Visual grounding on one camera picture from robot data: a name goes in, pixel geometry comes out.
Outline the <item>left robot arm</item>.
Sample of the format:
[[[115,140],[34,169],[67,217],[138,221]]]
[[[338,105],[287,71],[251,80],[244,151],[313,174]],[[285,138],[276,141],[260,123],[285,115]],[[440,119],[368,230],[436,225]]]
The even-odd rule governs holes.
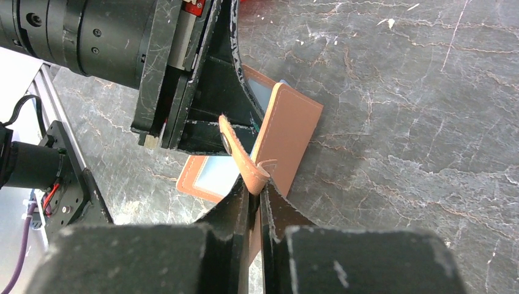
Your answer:
[[[238,44],[238,1],[2,1],[1,47],[138,90],[131,131],[223,155],[225,116],[251,151],[264,111]]]

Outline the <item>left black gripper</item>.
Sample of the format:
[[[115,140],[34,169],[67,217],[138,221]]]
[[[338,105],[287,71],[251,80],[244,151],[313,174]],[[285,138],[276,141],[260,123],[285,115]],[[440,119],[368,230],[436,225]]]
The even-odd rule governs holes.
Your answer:
[[[192,155],[224,155],[224,115],[251,152],[264,110],[245,78],[238,43],[239,1],[205,1],[201,16],[186,1],[152,6],[139,96],[131,124],[138,144]]]

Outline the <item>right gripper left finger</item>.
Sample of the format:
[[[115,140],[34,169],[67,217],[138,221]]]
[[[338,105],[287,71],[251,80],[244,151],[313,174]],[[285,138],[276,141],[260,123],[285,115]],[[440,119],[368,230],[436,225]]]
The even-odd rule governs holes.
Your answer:
[[[189,225],[62,229],[27,293],[247,293],[248,204],[243,180]]]

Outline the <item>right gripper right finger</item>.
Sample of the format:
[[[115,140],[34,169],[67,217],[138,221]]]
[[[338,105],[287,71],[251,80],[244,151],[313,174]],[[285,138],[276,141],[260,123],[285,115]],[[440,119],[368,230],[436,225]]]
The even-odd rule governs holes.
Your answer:
[[[464,293],[444,241],[427,230],[315,225],[268,182],[259,196],[265,293]]]

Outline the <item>tan leather card holder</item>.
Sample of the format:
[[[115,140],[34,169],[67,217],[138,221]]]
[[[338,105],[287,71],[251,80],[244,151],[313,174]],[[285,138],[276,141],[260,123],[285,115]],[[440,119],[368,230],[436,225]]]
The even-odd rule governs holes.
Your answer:
[[[288,194],[323,106],[249,66],[244,72],[265,110],[252,150],[245,151],[238,127],[220,117],[215,126],[230,153],[190,156],[176,187],[215,203],[200,219],[209,229],[205,255],[250,264],[261,250],[260,194],[269,186],[278,196]]]

